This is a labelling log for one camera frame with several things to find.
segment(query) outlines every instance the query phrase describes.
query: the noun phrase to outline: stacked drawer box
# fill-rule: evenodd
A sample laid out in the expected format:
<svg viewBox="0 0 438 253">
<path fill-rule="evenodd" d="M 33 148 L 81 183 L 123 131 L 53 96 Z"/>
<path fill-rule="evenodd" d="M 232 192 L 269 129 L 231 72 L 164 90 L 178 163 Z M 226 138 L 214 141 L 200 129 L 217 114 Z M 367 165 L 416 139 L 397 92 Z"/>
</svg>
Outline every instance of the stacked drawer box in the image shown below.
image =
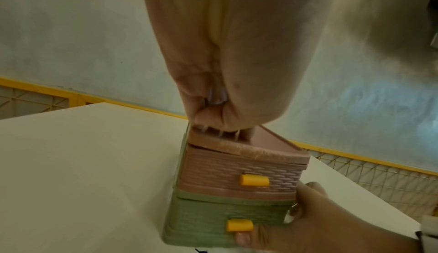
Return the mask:
<svg viewBox="0 0 438 253">
<path fill-rule="evenodd" d="M 233 247 L 233 235 L 225 227 L 230 219 L 283 224 L 310 156 L 268 129 L 258 127 L 251 141 L 189 129 L 180 158 L 164 242 Z M 246 186 L 245 181 L 254 176 L 264 184 L 260 182 L 259 186 L 255 181 Z"/>
</svg>

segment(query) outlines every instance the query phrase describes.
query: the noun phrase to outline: hand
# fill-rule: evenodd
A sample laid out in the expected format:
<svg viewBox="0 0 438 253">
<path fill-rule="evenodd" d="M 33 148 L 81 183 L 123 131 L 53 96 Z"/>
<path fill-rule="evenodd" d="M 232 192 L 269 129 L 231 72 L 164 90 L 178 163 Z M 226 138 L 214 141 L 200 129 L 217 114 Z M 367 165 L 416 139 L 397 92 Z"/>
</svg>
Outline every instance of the hand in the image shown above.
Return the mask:
<svg viewBox="0 0 438 253">
<path fill-rule="evenodd" d="M 286 111 L 333 0 L 145 1 L 190 123 L 232 132 Z"/>
<path fill-rule="evenodd" d="M 294 220 L 284 227 L 238 232 L 238 245 L 280 253 L 420 253 L 419 242 L 371 225 L 327 198 L 318 183 L 297 189 Z"/>
</svg>

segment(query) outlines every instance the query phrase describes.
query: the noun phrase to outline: yellow knob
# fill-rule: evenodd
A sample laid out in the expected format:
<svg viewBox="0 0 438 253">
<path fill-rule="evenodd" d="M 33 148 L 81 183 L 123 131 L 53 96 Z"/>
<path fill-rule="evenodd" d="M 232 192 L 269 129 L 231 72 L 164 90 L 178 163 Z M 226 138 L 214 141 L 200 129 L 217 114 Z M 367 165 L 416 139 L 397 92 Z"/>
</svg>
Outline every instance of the yellow knob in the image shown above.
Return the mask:
<svg viewBox="0 0 438 253">
<path fill-rule="evenodd" d="M 233 218 L 227 221 L 227 232 L 248 232 L 254 229 L 254 224 L 249 219 Z"/>
<path fill-rule="evenodd" d="M 269 187 L 269 178 L 261 175 L 242 174 L 239 183 L 241 186 Z"/>
</svg>

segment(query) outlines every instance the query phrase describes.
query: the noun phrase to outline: white table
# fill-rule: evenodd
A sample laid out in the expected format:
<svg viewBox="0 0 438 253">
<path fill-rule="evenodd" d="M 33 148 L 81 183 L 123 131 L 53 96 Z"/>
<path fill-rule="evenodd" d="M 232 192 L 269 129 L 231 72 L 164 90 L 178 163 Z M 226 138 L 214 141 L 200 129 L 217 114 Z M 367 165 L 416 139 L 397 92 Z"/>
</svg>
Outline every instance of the white table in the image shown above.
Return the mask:
<svg viewBox="0 0 438 253">
<path fill-rule="evenodd" d="M 0 121 L 0 252 L 196 253 L 160 239 L 186 126 L 106 103 Z M 302 180 L 375 225 L 419 229 L 315 158 Z"/>
</svg>

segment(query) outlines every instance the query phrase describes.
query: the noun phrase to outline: pink lid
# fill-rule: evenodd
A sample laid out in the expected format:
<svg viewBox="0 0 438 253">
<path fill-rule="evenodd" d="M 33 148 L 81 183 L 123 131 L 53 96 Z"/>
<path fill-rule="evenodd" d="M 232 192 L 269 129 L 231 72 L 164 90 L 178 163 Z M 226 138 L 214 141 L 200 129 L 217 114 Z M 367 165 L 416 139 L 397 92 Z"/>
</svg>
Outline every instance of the pink lid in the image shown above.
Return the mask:
<svg viewBox="0 0 438 253">
<path fill-rule="evenodd" d="M 202 132 L 199 129 L 190 128 L 188 143 L 254 160 L 293 164 L 308 164 L 310 160 L 310 154 L 307 151 L 263 126 L 256 127 L 251 140 L 236 140 L 232 135 L 219 137 L 218 131 L 213 129 Z"/>
</svg>

